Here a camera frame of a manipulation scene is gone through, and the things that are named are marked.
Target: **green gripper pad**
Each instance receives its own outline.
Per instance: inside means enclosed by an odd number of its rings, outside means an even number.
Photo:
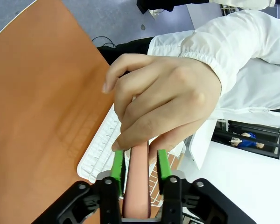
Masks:
[[[117,182],[120,196],[122,196],[123,194],[123,186],[125,180],[122,179],[122,177],[125,178],[125,174],[126,174],[126,163],[124,158],[124,152],[116,151],[113,165],[111,168],[111,177],[113,177]]]
[[[165,149],[158,150],[158,162],[159,162],[158,176],[162,179],[162,181],[165,181],[166,178],[171,175],[170,164]]]

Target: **pink object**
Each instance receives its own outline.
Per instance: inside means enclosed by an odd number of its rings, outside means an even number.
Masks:
[[[124,218],[150,218],[148,182],[148,142],[145,142],[131,149],[123,201]]]

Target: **blue clothing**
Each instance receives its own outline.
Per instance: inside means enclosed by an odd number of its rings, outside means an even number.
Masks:
[[[248,134],[250,135],[250,138],[256,138],[255,134],[248,132]],[[245,139],[241,139],[242,142],[238,144],[238,147],[253,147],[256,146],[256,142],[253,141],[249,141],[249,140],[245,140]]]

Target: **bolt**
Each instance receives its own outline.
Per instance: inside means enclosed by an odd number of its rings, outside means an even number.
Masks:
[[[110,179],[105,180],[105,184],[111,184],[111,183],[112,183],[112,180],[110,180]]]
[[[201,188],[201,187],[203,187],[203,186],[204,186],[204,183],[202,183],[201,181],[199,181],[199,182],[197,182],[197,183],[196,183],[196,185],[197,185],[198,187],[200,187],[200,188]]]
[[[176,183],[176,182],[177,182],[177,179],[176,179],[175,177],[171,177],[171,178],[170,178],[170,182],[171,182],[171,183]]]
[[[86,186],[85,186],[84,184],[80,184],[80,185],[79,185],[79,189],[83,190],[83,189],[85,189],[85,188],[86,188]]]

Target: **table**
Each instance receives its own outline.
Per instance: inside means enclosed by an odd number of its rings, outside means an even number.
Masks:
[[[80,179],[113,102],[107,69],[59,0],[36,1],[0,33],[0,224],[31,223]]]

